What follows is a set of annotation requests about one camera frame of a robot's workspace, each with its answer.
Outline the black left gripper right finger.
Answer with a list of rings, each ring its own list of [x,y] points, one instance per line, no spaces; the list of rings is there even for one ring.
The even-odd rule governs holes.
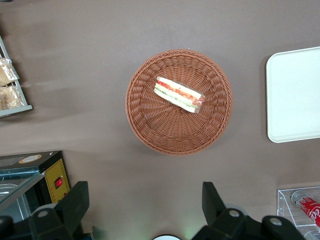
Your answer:
[[[202,184],[202,211],[207,224],[194,240],[249,240],[247,216],[234,207],[227,208],[212,182]]]

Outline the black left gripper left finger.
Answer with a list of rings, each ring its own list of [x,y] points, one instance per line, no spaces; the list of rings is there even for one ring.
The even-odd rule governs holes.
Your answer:
[[[73,240],[90,205],[87,181],[77,182],[54,207],[40,207],[29,218],[33,240]]]

